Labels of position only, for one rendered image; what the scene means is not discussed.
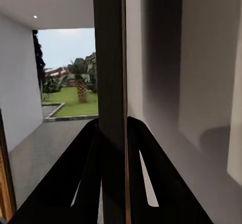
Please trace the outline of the poster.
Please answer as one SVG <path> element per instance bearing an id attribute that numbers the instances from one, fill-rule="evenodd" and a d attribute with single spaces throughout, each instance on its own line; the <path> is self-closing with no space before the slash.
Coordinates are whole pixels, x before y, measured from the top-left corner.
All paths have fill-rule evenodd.
<path id="1" fill-rule="evenodd" d="M 126 0 L 93 0 L 104 224 L 126 224 Z"/>

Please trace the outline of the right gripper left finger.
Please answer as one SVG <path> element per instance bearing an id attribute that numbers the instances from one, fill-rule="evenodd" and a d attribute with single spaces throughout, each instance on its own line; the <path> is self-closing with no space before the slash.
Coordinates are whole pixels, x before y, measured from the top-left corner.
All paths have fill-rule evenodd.
<path id="1" fill-rule="evenodd" d="M 102 166 L 102 132 L 96 118 L 84 126 L 8 224 L 97 224 Z"/>

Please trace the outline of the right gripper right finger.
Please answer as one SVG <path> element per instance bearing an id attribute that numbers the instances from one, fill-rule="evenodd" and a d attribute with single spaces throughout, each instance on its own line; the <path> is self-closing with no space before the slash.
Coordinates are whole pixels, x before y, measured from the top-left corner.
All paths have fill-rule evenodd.
<path id="1" fill-rule="evenodd" d="M 127 117 L 131 224 L 214 224 L 145 125 Z M 139 151 L 159 207 L 147 202 Z"/>

